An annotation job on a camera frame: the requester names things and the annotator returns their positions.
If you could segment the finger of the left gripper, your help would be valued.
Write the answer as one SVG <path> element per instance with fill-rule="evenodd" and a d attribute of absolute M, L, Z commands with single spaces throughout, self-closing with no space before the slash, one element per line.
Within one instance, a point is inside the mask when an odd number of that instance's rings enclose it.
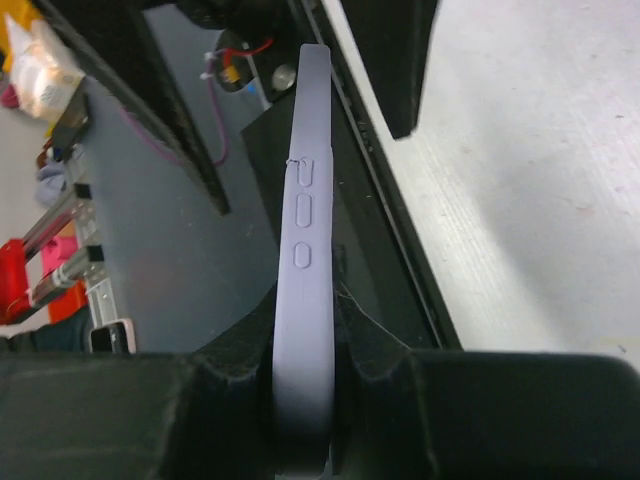
<path fill-rule="evenodd" d="M 418 123 L 437 0 L 341 3 L 381 113 L 393 139 Z"/>
<path fill-rule="evenodd" d="M 165 4 L 43 0 L 34 6 L 85 72 L 184 161 L 219 214 L 226 215 L 230 205 L 217 169 L 144 15 Z"/>

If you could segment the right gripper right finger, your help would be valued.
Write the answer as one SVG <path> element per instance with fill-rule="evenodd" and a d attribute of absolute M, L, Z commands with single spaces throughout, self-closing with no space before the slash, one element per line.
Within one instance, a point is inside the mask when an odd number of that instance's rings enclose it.
<path fill-rule="evenodd" d="M 345 479 L 635 479 L 639 375 L 608 356 L 412 348 L 336 296 Z"/>

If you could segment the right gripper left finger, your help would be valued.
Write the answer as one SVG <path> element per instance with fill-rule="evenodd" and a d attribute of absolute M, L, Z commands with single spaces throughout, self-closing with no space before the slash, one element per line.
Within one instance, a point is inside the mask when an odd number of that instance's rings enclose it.
<path fill-rule="evenodd" d="M 260 424 L 270 327 L 246 318 L 193 354 L 49 353 L 1 342 L 5 479 L 270 479 Z"/>

